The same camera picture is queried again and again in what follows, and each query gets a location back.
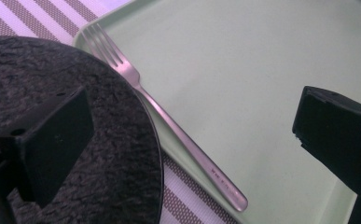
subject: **round black plate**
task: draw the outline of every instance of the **round black plate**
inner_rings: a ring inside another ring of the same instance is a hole
[[[128,83],[81,50],[48,40],[0,36],[0,130],[56,92],[80,85],[89,96],[94,136],[45,208],[11,192],[8,200],[17,221],[158,223],[160,145]]]

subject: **striped placemat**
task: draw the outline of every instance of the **striped placemat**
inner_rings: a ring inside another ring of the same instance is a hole
[[[71,45],[85,24],[130,0],[0,0],[0,35],[50,39]],[[236,223],[166,154],[160,223]]]

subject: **silver fork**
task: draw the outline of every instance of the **silver fork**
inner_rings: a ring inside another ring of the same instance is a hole
[[[139,79],[139,72],[125,58],[122,52],[114,44],[99,24],[93,24],[85,28],[82,33],[92,54],[106,61],[114,70],[139,91],[151,105],[157,110],[161,117],[171,127],[179,140],[186,147],[194,161],[199,164],[202,170],[209,176],[215,187],[221,192],[224,198],[239,212],[244,211],[248,205],[246,197],[229,180],[229,178],[215,165],[215,163],[202,151],[200,147],[183,131],[183,129],[160,107],[160,105],[143,89]]]

